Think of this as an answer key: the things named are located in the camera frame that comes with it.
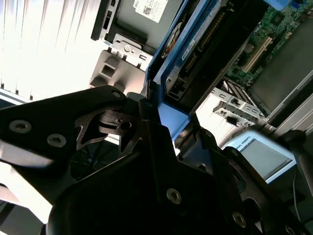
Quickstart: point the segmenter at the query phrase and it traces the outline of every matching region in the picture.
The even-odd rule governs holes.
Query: silver screw
[[[31,130],[31,124],[24,120],[15,120],[10,123],[9,128],[16,133],[24,134]]]
[[[146,100],[146,104],[149,106],[149,107],[152,107],[152,104]]]
[[[167,196],[168,200],[170,200],[172,203],[174,203],[176,205],[179,205],[181,203],[181,195],[174,188],[169,188],[166,191],[166,196]]]
[[[238,153],[236,150],[232,150],[231,153],[234,154],[235,156],[238,156]]]
[[[234,212],[233,213],[233,219],[235,222],[242,228],[246,227],[246,220],[245,218],[239,213],[239,212]]]
[[[47,142],[52,147],[62,148],[66,145],[67,140],[64,136],[60,134],[51,134],[48,136]]]
[[[131,47],[130,45],[126,45],[126,46],[124,47],[124,50],[125,50],[126,52],[130,52],[130,51],[132,50],[132,47]]]
[[[293,231],[293,229],[291,227],[289,227],[287,224],[285,225],[285,229],[286,229],[288,234],[295,235],[295,232]]]
[[[121,97],[121,94],[119,92],[116,92],[116,91],[112,91],[112,95],[114,95],[117,98]]]
[[[206,133],[206,135],[207,135],[207,136],[209,136],[209,137],[213,137],[212,133],[211,133],[211,132],[209,132],[208,130],[205,130],[205,133]]]

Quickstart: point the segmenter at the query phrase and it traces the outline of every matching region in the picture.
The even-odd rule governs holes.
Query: white vent grille
[[[44,99],[86,89],[104,43],[90,39],[100,0],[0,0],[0,80]]]

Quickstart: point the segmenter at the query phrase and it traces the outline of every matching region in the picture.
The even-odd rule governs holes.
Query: motherboard
[[[312,7],[313,0],[294,0],[282,11],[269,7],[226,76],[244,88],[250,87],[297,27],[313,18]]]

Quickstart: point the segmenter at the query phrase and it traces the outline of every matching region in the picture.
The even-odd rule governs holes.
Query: expansion slot
[[[266,50],[266,48],[270,45],[272,42],[272,38],[267,36],[262,43],[259,45],[259,47],[255,50],[255,52],[251,55],[249,60],[246,62],[246,64],[243,66],[242,71],[248,72],[252,66],[255,64],[255,62],[258,60],[258,58],[262,55],[262,53]]]

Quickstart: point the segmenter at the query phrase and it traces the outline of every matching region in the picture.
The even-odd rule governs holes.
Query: barcode sticker
[[[168,0],[135,0],[135,11],[148,19],[159,23]]]
[[[190,52],[191,48],[194,46],[195,42],[196,42],[195,40],[192,40],[192,41],[189,43],[189,45],[188,45],[186,51],[184,52],[184,54],[183,54],[182,57],[181,57],[181,60],[182,60],[182,61],[184,61],[184,59],[186,58],[186,56],[187,56],[188,53]]]

